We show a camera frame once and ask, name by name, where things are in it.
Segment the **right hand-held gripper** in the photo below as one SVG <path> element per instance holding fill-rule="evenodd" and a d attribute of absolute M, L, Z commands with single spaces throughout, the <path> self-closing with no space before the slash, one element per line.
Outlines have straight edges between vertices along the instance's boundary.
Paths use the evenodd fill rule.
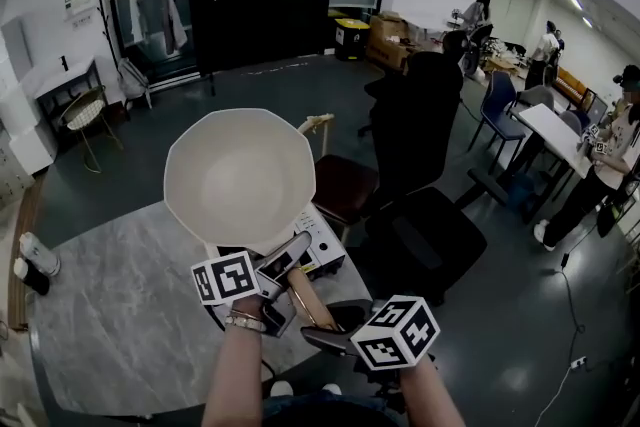
<path fill-rule="evenodd" d="M 372 306 L 367 299 L 328 304 L 341 331 L 307 326 L 300 333 L 307 343 L 332 355 L 359 354 L 371 371 L 415 367 L 441 332 L 427 302 L 394 295 L 370 318 Z"/>

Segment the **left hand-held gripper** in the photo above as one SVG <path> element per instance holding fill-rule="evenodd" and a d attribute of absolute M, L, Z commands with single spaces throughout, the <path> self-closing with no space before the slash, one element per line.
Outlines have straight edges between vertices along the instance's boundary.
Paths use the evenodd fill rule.
<path fill-rule="evenodd" d="M 306 253 L 312 242 L 302 231 L 265 257 L 254 267 L 247 251 L 205 260 L 190 269 L 196 294 L 203 306 L 231 305 L 250 296 L 262 299 L 261 316 L 265 334 L 280 338 L 296 316 L 290 302 L 273 303 L 284 292 L 287 273 Z"/>

